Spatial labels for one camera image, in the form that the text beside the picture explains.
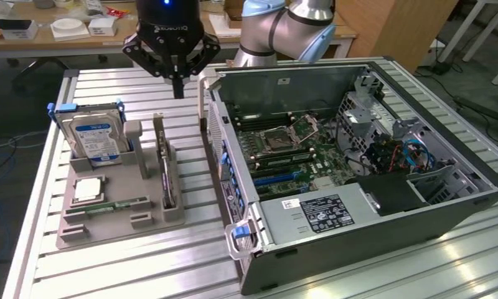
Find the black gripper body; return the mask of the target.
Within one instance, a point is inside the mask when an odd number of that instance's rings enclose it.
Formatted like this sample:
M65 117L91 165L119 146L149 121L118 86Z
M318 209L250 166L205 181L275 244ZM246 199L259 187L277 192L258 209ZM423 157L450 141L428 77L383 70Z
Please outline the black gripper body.
M199 2L185 0L135 1L137 36L177 71L190 70L187 56L203 38Z

